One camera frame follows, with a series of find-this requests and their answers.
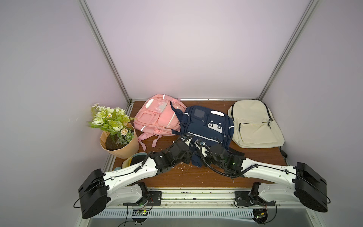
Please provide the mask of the navy blue backpack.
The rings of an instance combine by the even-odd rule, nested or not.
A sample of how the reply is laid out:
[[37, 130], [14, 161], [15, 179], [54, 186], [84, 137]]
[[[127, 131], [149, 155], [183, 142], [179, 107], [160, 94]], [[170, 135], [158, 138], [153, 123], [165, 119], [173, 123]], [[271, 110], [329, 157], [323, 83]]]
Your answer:
[[233, 120], [223, 112], [202, 106], [188, 107], [184, 112], [173, 108], [180, 122], [179, 138], [194, 148], [191, 164], [206, 166], [202, 162], [202, 145], [220, 144], [229, 149], [233, 138]]

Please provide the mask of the cream canvas backpack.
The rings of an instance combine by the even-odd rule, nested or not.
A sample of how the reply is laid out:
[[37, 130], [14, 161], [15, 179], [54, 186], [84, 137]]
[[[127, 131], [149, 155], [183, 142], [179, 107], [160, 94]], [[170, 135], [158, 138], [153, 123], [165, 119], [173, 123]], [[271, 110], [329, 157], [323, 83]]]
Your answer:
[[241, 148], [276, 148], [285, 143], [283, 133], [268, 106], [259, 100], [241, 100], [228, 109], [233, 120], [232, 140]]

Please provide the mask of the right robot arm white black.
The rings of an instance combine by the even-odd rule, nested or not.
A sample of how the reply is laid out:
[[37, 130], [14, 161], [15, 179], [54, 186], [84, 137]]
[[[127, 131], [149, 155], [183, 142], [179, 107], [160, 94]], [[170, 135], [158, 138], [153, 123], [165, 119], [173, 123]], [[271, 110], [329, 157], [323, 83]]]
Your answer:
[[272, 183], [257, 183], [251, 196], [262, 201], [298, 201], [305, 207], [326, 213], [331, 203], [327, 196], [327, 182], [309, 165], [295, 166], [262, 163], [231, 152], [219, 144], [199, 147], [202, 162], [214, 172], [229, 178], [256, 178]]

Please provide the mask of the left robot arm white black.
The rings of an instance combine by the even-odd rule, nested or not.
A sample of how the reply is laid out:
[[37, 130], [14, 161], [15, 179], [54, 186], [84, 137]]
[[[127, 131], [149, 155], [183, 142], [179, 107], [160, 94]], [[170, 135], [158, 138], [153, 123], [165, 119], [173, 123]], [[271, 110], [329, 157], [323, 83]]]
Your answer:
[[121, 170], [92, 171], [78, 189], [82, 218], [94, 217], [110, 205], [139, 203], [148, 193], [140, 180], [169, 172], [179, 163], [189, 164], [196, 149], [191, 139], [176, 140], [167, 149], [149, 152], [141, 162]]

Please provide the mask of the pink backpack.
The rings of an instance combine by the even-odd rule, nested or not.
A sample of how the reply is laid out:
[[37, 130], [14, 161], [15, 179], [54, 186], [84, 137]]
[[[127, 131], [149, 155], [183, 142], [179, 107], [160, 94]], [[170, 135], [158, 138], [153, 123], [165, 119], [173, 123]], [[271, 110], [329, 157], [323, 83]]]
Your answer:
[[184, 112], [187, 106], [169, 95], [157, 94], [138, 111], [133, 124], [136, 130], [142, 132], [138, 141], [144, 150], [146, 146], [143, 140], [156, 136], [152, 143], [152, 147], [155, 147], [162, 136], [173, 136], [180, 132], [180, 122], [173, 108]]

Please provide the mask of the brown paper flower pot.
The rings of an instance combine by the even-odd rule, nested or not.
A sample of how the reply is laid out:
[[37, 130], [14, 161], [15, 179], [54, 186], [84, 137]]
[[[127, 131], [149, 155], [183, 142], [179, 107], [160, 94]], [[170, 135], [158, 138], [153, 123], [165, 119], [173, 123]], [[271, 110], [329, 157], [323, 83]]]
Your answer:
[[106, 148], [106, 141], [107, 141], [110, 133], [103, 131], [101, 134], [101, 137], [100, 137], [100, 145], [101, 145], [102, 149], [120, 159], [128, 159], [132, 155], [136, 154], [140, 148], [139, 142], [138, 142], [138, 136], [137, 136], [137, 133], [135, 132], [134, 126], [131, 123], [128, 123], [128, 127], [131, 128], [134, 133], [133, 133], [132, 140], [127, 145], [123, 146], [120, 149], [108, 150]]

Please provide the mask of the yellow item in bowl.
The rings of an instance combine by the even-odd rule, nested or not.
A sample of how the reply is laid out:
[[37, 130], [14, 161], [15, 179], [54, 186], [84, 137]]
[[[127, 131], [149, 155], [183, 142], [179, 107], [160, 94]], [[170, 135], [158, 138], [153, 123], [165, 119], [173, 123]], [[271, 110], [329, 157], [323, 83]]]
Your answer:
[[130, 158], [126, 159], [125, 161], [123, 161], [122, 169], [129, 167], [131, 160], [132, 160], [132, 157], [130, 157]]

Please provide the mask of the artificial green flower bouquet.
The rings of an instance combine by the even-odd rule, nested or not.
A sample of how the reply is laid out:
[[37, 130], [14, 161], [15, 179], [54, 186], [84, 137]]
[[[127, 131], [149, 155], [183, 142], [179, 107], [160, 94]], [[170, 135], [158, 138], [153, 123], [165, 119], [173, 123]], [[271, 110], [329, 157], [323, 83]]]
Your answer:
[[130, 122], [135, 118], [129, 117], [124, 109], [94, 104], [91, 111], [93, 120], [89, 122], [89, 127], [109, 133], [114, 146], [128, 145], [134, 138], [135, 132]]

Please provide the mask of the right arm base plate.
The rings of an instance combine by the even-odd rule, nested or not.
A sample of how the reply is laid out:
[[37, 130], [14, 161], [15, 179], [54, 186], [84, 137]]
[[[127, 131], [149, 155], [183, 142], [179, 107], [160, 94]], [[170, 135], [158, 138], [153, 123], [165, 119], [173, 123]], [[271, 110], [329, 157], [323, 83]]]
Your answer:
[[257, 195], [252, 195], [249, 191], [235, 191], [234, 192], [234, 204], [238, 208], [242, 207], [250, 207], [250, 206], [268, 206], [273, 207], [275, 206], [274, 201], [264, 201]]

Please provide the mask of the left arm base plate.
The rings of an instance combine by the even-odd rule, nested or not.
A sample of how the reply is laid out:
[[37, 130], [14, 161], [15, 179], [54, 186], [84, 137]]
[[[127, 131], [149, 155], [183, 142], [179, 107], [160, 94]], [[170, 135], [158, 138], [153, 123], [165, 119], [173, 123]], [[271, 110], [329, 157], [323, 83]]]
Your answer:
[[143, 207], [143, 206], [161, 206], [162, 192], [151, 191], [143, 195], [135, 203], [124, 203], [123, 206]]

